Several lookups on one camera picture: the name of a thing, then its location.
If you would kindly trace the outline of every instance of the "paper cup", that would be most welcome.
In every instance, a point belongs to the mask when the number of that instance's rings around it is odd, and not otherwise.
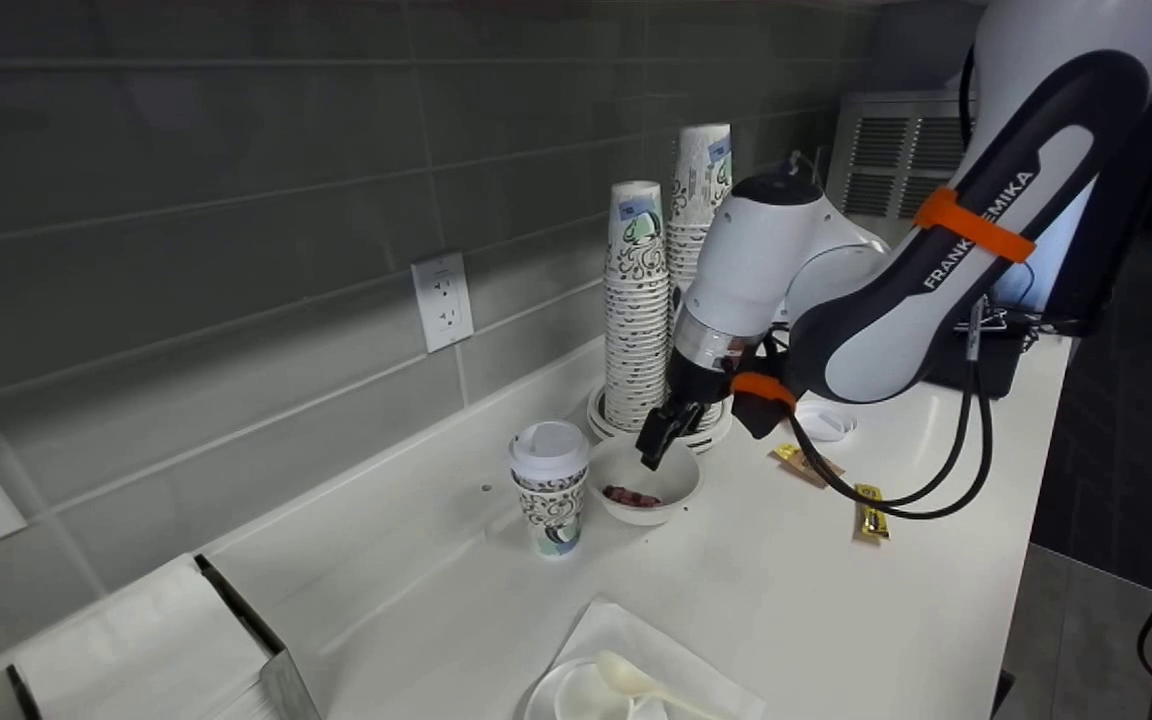
[[[660,184],[632,182],[610,187],[608,213],[608,356],[604,410],[635,431],[663,399],[666,361],[666,261]]]
[[[521,490],[531,552],[573,556],[578,544],[578,507],[591,444],[568,419],[527,425],[508,444],[510,484]]]
[[[708,230],[729,198],[731,198],[731,126],[683,128],[671,223]]]
[[[694,281],[701,247],[708,239],[708,230],[666,230],[666,268],[671,268],[671,288],[689,291]]]

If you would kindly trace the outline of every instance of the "white countertop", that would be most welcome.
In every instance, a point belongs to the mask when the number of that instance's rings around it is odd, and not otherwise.
[[[892,520],[884,547],[852,544],[846,499],[767,460],[779,436],[731,429],[671,523],[635,532],[591,507],[578,556],[527,556],[503,444],[527,419],[575,417],[600,375],[588,345],[209,556],[292,643],[333,720],[517,718],[597,598],[694,650],[770,720],[972,720],[1001,679],[1063,365],[1068,342],[1018,361],[984,497],[939,523]],[[951,419],[956,391],[910,389],[859,410],[829,455],[915,490]],[[972,467],[977,436],[939,497]]]

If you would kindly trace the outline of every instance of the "gray tile backsplash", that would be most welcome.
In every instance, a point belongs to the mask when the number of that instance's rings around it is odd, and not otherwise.
[[[391,371],[382,384],[333,395],[300,417],[94,497],[62,511],[62,523],[92,556],[98,579],[122,585],[456,410],[456,356],[439,351]]]
[[[604,252],[608,219],[583,219],[524,246],[486,247],[469,256],[469,306],[470,320],[498,323],[553,298],[563,298],[608,268]]]
[[[641,60],[647,0],[409,0],[419,60]]]
[[[622,113],[641,94],[635,66],[428,66],[433,158],[456,163],[647,134]]]
[[[400,0],[92,0],[111,56],[346,56],[400,60],[409,37]]]
[[[92,600],[94,593],[62,556],[53,530],[32,523],[0,540],[0,650],[49,630],[53,620]]]
[[[870,17],[0,0],[0,650],[591,342],[608,184],[829,150]],[[428,356],[436,252],[478,331]]]
[[[419,141],[391,66],[0,70],[0,234],[400,174]]]
[[[555,306],[478,331],[465,345],[469,395],[491,395],[531,367],[578,348],[604,331],[604,284],[558,298]]]
[[[67,499],[419,351],[400,277],[0,395],[0,429],[39,493]]]

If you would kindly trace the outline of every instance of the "plastic container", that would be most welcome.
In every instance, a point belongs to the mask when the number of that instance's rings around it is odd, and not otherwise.
[[[701,466],[689,449],[671,444],[660,467],[643,467],[632,436],[604,440],[588,466],[591,497],[621,523],[657,530],[683,507],[701,484]]]

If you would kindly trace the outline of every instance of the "robotic arm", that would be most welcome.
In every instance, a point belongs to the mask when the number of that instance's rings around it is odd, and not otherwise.
[[[990,0],[977,70],[977,138],[936,203],[1023,252],[1146,108],[1152,0]],[[1005,256],[936,218],[884,252],[798,174],[736,184],[674,320],[666,399],[635,440],[643,466],[731,391],[752,436],[774,417],[740,399],[790,411],[802,391],[846,403],[904,391],[948,316],[1005,277]],[[770,323],[788,330],[788,351],[756,361]]]

